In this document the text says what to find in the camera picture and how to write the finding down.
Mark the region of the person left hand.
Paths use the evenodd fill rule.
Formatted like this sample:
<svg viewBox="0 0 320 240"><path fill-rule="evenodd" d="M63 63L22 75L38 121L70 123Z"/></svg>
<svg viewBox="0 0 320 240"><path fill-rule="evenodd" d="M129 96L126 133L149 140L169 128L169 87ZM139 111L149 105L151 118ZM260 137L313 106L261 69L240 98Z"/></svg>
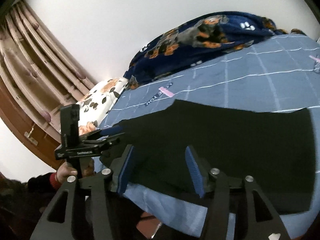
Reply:
<svg viewBox="0 0 320 240"><path fill-rule="evenodd" d="M68 177L76 176L78 174L77 170L72 167L68 162L64 162L57 170L55 175L55 180L63 184Z"/></svg>

